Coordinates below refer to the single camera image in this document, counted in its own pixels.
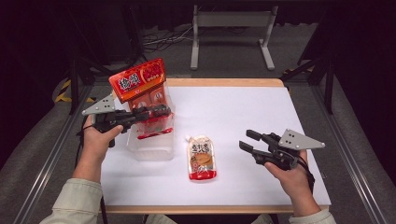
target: clear plastic container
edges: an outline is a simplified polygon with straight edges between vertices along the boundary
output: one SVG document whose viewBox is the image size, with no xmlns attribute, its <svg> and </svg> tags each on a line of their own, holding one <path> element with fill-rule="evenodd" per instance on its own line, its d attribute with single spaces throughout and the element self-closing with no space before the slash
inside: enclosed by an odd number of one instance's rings
<svg viewBox="0 0 396 224">
<path fill-rule="evenodd" d="M 174 157 L 174 132 L 138 139 L 136 127 L 131 128 L 127 148 L 137 161 L 170 161 Z"/>
</svg>

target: dark background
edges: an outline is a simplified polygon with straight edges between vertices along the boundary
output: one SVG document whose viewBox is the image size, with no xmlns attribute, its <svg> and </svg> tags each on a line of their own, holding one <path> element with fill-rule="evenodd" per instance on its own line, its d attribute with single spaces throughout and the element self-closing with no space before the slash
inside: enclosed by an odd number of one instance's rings
<svg viewBox="0 0 396 224">
<path fill-rule="evenodd" d="M 159 29 L 173 30 L 180 24 L 191 23 L 192 15 L 192 7 L 142 5 L 134 9 L 142 15 L 136 23 L 129 6 L 48 8 L 22 0 L 7 0 L 5 6 L 0 9 L 3 102 L 0 167 L 22 138 L 51 110 L 53 91 L 68 76 L 73 58 L 84 56 L 99 64 L 133 62 L 141 53 L 142 29 L 158 25 Z M 396 8 L 392 4 L 371 4 L 367 8 L 360 11 L 358 20 L 348 25 L 334 57 L 334 68 L 375 154 L 396 183 L 396 89 L 393 88 L 396 81 L 396 16 L 393 12 Z M 318 22 L 324 11 L 323 6 L 283 6 L 278 10 L 276 25 Z M 49 20 L 51 15 L 59 15 L 60 19 Z M 60 25 L 67 34 L 56 29 Z M 316 51 L 307 56 L 320 54 L 327 43 L 327 40 L 320 41 L 326 39 L 326 32 L 316 34 L 310 41 L 309 48 Z"/>
</svg>

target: snack pouch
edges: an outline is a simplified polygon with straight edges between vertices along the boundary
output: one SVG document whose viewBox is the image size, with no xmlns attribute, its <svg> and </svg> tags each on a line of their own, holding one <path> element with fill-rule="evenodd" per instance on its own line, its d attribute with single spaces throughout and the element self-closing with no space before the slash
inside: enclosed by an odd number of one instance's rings
<svg viewBox="0 0 396 224">
<path fill-rule="evenodd" d="M 128 103 L 131 111 L 147 107 L 156 111 L 168 111 L 173 107 L 165 85 L 165 70 L 162 59 L 151 60 L 110 77 L 114 92 L 121 103 Z M 174 112 L 154 116 L 136 123 L 137 138 L 143 139 L 173 131 Z"/>
<path fill-rule="evenodd" d="M 205 180 L 217 175 L 212 141 L 203 135 L 189 137 L 188 162 L 191 180 Z"/>
</svg>

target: red package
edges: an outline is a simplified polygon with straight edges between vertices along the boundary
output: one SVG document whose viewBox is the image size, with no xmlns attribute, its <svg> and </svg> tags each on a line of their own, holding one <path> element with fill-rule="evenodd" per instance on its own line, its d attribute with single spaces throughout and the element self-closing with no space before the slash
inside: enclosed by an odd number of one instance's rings
<svg viewBox="0 0 396 224">
<path fill-rule="evenodd" d="M 129 68 L 110 77 L 108 81 L 122 103 L 134 100 L 160 88 L 165 82 L 162 59 L 155 59 Z"/>
<path fill-rule="evenodd" d="M 190 137 L 187 146 L 191 180 L 212 179 L 217 175 L 212 141 L 203 135 Z"/>
</svg>

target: white table surface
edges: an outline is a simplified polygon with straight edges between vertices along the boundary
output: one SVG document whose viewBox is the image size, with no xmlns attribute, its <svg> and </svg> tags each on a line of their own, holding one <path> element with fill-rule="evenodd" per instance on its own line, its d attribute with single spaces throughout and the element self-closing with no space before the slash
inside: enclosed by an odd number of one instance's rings
<svg viewBox="0 0 396 224">
<path fill-rule="evenodd" d="M 176 106 L 174 158 L 136 161 L 126 149 L 128 133 L 119 135 L 103 163 L 102 186 L 108 212 L 115 207 L 114 212 L 122 213 L 175 213 L 167 210 L 172 207 L 177 207 L 177 213 L 191 213 L 197 207 L 201 208 L 199 213 L 211 213 L 211 208 L 218 208 L 218 213 L 235 213 L 235 209 L 244 213 L 271 210 L 268 208 L 291 211 L 290 198 L 278 180 L 238 145 L 241 140 L 267 151 L 263 141 L 246 137 L 247 129 L 280 136 L 287 128 L 304 133 L 286 88 L 168 87 L 168 90 Z M 213 141 L 217 177 L 204 182 L 190 181 L 186 134 L 203 134 Z M 311 150 L 308 160 L 316 179 L 314 197 L 319 205 L 327 207 L 331 201 Z"/>
</svg>

